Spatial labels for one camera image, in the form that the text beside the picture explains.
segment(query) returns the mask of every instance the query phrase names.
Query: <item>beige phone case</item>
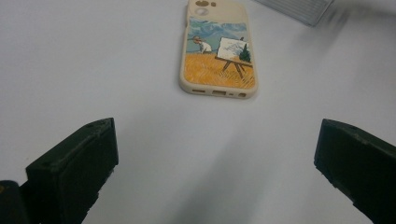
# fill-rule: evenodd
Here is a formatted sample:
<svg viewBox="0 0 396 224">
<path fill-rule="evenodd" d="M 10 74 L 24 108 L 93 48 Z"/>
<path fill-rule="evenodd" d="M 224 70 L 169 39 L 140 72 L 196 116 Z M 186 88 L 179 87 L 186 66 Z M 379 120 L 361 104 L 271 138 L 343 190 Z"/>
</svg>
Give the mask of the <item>beige phone case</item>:
<svg viewBox="0 0 396 224">
<path fill-rule="evenodd" d="M 257 76 L 245 8 L 232 0 L 190 0 L 180 68 L 189 93 L 248 98 Z"/>
</svg>

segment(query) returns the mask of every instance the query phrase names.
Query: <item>speaker holes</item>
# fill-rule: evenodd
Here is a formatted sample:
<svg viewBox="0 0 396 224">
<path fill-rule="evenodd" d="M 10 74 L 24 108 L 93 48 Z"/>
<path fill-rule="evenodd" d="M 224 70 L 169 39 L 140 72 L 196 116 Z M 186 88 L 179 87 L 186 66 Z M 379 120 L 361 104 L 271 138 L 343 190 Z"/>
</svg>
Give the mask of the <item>speaker holes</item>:
<svg viewBox="0 0 396 224">
<path fill-rule="evenodd" d="M 200 92 L 200 93 L 205 93 L 205 91 L 201 91 L 201 90 L 192 90 L 194 92 Z"/>
</svg>

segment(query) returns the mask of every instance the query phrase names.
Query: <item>blue sky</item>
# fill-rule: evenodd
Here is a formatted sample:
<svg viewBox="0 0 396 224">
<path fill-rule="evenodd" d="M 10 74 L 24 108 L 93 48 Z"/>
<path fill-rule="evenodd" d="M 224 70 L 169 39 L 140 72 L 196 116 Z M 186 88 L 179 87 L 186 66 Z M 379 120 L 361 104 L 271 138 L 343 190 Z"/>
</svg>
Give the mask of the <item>blue sky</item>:
<svg viewBox="0 0 396 224">
<path fill-rule="evenodd" d="M 244 37 L 245 40 L 248 40 L 247 27 L 244 23 L 217 23 L 190 17 L 188 39 L 193 38 L 195 35 L 204 39 L 213 50 L 217 50 L 219 48 L 219 42 L 222 37 L 231 39 L 240 39 L 241 37 Z M 199 46 L 189 40 L 187 43 L 187 52 L 198 50 Z"/>
</svg>

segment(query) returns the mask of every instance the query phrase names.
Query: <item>transparent object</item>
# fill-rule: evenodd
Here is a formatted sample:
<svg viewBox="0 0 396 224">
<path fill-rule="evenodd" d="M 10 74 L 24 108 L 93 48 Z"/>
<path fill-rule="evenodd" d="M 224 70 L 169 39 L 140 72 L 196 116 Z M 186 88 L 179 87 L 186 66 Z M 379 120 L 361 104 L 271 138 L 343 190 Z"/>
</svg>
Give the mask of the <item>transparent object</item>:
<svg viewBox="0 0 396 224">
<path fill-rule="evenodd" d="M 333 0 L 256 0 L 294 19 L 315 26 Z"/>
</svg>

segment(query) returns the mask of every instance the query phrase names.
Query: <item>easel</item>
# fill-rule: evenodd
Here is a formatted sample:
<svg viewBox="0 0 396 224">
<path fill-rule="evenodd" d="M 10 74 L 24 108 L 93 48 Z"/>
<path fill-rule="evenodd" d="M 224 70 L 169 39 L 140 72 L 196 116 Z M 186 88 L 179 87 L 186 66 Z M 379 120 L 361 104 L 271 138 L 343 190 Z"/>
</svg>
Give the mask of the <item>easel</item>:
<svg viewBox="0 0 396 224">
<path fill-rule="evenodd" d="M 224 62 L 227 62 L 227 63 L 224 65 L 222 72 L 224 72 L 224 71 L 228 68 L 228 66 L 230 66 L 231 63 L 233 63 L 233 65 L 235 65 L 236 71 L 238 71 L 239 76 L 240 76 L 242 79 L 244 78 L 244 76 L 242 75 L 241 69 L 245 72 L 245 69 L 244 69 L 243 66 L 253 67 L 253 65 L 251 65 L 251 64 L 247 64 L 247 63 L 237 63 L 237 62 L 234 62 L 234 61 L 231 61 L 231 60 L 219 58 L 218 56 L 216 56 L 215 58 L 218 59 L 218 60 L 222 60 L 222 61 L 224 61 Z"/>
</svg>

